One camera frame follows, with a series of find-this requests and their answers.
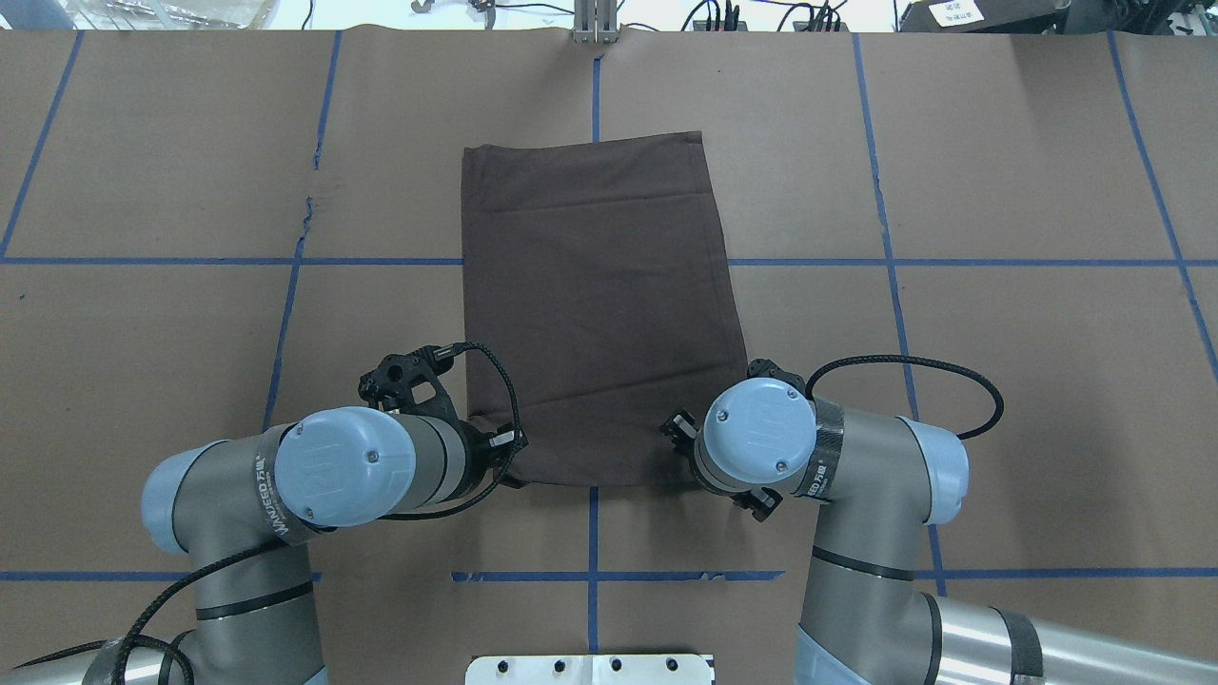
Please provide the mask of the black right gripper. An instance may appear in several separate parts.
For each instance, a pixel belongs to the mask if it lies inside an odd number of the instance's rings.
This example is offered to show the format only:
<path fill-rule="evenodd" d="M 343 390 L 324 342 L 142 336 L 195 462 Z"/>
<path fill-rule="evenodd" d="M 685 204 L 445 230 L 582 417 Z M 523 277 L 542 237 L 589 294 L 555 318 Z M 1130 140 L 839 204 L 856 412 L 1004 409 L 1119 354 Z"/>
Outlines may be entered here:
<path fill-rule="evenodd" d="M 688 411 L 678 410 L 663 423 L 660 433 L 674 445 L 675 453 L 687 456 L 689 472 L 692 477 L 695 477 L 697 486 L 723 496 L 725 490 L 716 481 L 713 481 L 704 469 L 699 452 L 700 434 L 697 431 L 695 418 Z M 773 511 L 782 501 L 783 496 L 771 488 L 756 488 L 734 494 L 736 507 L 747 511 L 758 523 L 765 523 L 770 516 L 773 516 Z"/>

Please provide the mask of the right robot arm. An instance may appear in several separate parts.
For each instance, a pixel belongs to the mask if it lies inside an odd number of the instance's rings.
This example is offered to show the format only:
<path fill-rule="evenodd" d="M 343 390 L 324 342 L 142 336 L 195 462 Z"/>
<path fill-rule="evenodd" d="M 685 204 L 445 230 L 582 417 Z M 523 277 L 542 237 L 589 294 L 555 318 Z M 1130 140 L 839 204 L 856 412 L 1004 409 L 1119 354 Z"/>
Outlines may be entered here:
<path fill-rule="evenodd" d="M 702 424 L 660 428 L 697 484 L 762 520 L 818 505 L 797 624 L 797 684 L 1213 684 L 1216 664 L 922 594 L 921 531 L 952 520 L 970 456 L 952 431 L 744 379 Z"/>

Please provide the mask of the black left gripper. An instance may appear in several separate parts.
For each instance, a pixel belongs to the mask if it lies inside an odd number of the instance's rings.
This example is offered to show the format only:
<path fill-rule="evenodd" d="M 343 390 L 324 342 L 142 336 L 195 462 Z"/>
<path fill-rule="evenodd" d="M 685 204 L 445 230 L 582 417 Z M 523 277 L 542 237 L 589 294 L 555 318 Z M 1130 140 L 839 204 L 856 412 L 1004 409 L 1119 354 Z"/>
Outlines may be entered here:
<path fill-rule="evenodd" d="M 457 481 L 448 501 L 474 494 L 482 485 L 484 478 L 499 468 L 502 460 L 509 460 L 529 446 L 529 438 L 523 431 L 484 433 L 468 421 L 457 421 L 457 431 L 462 439 L 465 461 L 460 481 Z"/>

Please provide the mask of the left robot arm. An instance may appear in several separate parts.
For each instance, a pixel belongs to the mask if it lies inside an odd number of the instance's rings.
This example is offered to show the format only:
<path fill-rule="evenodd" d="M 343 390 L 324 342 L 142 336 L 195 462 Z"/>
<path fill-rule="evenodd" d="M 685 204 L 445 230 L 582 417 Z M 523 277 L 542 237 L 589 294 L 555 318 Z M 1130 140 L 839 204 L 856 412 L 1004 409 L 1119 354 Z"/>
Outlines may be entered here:
<path fill-rule="evenodd" d="M 60 650 L 5 684 L 325 684 L 308 545 L 373 520 L 456 516 L 504 477 L 516 421 L 324 410 L 162 460 L 141 492 L 149 538 L 188 556 L 117 637 Z"/>

